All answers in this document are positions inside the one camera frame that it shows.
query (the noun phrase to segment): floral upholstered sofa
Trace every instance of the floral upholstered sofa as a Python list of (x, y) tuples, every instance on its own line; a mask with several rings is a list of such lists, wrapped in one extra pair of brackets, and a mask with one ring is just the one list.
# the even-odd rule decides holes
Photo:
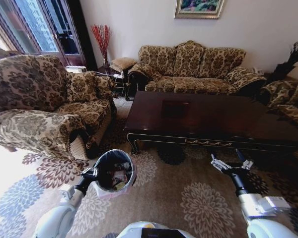
[(298, 80), (275, 81), (260, 90), (258, 100), (298, 126)]
[(72, 159), (80, 135), (97, 146), (114, 117), (112, 81), (95, 72), (68, 73), (55, 56), (0, 59), (0, 145)]
[(238, 48), (207, 48), (193, 41), (176, 47), (142, 46), (139, 63), (129, 71), (139, 90), (195, 93), (249, 94), (265, 78), (239, 67), (245, 51)]

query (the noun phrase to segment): glass door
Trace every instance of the glass door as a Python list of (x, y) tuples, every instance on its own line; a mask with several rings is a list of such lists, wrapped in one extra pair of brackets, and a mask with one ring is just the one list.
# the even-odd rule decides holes
[(84, 65), (84, 58), (64, 0), (39, 0), (54, 36), (71, 65)]
[(56, 55), (67, 65), (68, 62), (66, 62), (62, 49), (53, 37), (53, 32), (48, 26), (37, 0), (14, 0), (14, 4), (26, 23), (30, 34), (35, 39), (40, 54)]
[(85, 65), (64, 0), (0, 0), (0, 25), (21, 52), (56, 55), (64, 65)]
[(0, 0), (0, 25), (19, 51), (39, 54), (39, 49), (33, 43), (10, 0)]

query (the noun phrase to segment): black plant decoration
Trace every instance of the black plant decoration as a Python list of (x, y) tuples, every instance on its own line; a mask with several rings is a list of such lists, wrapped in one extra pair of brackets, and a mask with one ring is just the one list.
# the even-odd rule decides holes
[(297, 62), (298, 62), (298, 41), (293, 44), (288, 61), (277, 65), (275, 71), (269, 76), (267, 80), (267, 84), (274, 81), (285, 79), (287, 74), (289, 74), (296, 67), (295, 64)]

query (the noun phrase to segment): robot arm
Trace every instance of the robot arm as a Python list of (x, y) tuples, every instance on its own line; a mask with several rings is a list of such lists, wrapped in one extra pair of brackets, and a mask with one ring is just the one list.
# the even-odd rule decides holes
[(223, 174), (231, 177), (238, 196), (243, 216), (248, 223), (247, 234), (250, 238), (298, 238), (284, 225), (265, 218), (275, 217), (277, 212), (289, 210), (291, 207), (283, 197), (262, 197), (256, 193), (247, 179), (247, 173), (253, 165), (252, 161), (244, 160), (242, 153), (236, 150), (243, 161), (242, 166), (232, 167), (218, 160), (211, 153), (211, 164)]
[(58, 207), (44, 214), (39, 220), (33, 238), (65, 238), (70, 231), (76, 212), (92, 181), (97, 180), (98, 170), (87, 168), (76, 186), (64, 184), (60, 190), (63, 198)]

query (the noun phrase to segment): sofa armrest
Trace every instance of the sofa armrest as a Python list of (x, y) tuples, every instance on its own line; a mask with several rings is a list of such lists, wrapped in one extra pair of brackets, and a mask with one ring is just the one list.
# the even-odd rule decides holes
[(138, 62), (128, 72), (129, 82), (137, 85), (139, 91), (144, 91), (149, 81), (159, 81), (161, 74), (149, 64)]
[(269, 107), (285, 104), (294, 94), (297, 85), (298, 80), (280, 80), (272, 82), (261, 88), (257, 100)]
[(267, 80), (243, 67), (236, 67), (224, 78), (237, 91), (238, 95), (252, 96), (264, 85)]
[(137, 72), (147, 77), (149, 80), (159, 81), (161, 79), (161, 74), (156, 71), (152, 66), (146, 63), (138, 62), (136, 63), (128, 72), (130, 75), (133, 72)]
[(85, 131), (79, 115), (12, 109), (0, 112), (0, 144), (58, 159), (73, 158), (70, 133)]

